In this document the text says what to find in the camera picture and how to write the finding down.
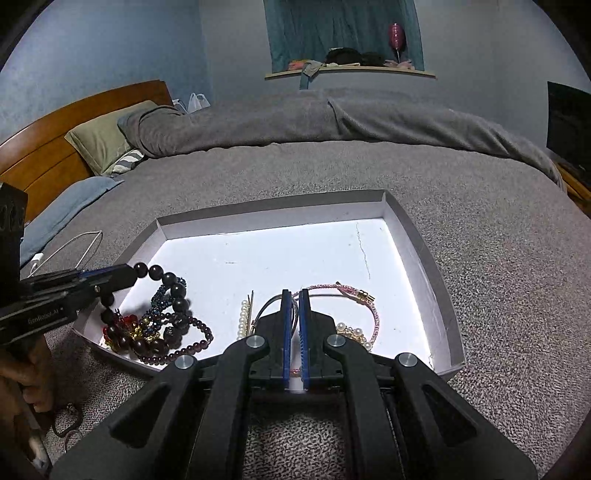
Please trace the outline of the left hand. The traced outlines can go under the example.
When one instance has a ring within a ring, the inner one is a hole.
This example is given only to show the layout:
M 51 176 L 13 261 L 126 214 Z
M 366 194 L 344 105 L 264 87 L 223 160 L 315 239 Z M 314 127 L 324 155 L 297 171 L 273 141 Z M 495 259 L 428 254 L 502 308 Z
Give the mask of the left hand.
M 12 419 L 24 401 L 38 413 L 53 408 L 55 370 L 51 351 L 43 335 L 36 337 L 22 356 L 1 349 L 1 416 Z

